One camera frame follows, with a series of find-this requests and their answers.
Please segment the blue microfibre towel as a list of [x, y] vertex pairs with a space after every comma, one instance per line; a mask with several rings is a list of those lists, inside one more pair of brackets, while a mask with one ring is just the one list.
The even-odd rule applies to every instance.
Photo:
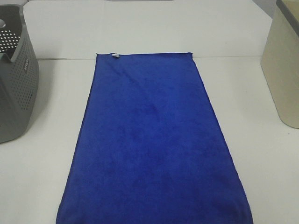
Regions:
[[97, 55], [56, 223], [253, 223], [192, 53]]

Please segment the beige plastic bin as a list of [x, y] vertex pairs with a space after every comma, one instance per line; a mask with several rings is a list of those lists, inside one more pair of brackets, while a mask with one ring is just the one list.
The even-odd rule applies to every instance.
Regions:
[[278, 0], [261, 59], [279, 118], [299, 127], [299, 2]]

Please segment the grey perforated laundry basket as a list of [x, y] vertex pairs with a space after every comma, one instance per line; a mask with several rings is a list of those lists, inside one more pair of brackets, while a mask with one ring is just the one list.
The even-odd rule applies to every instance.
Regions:
[[28, 34], [23, 7], [0, 6], [0, 141], [26, 131], [34, 108], [39, 65]]

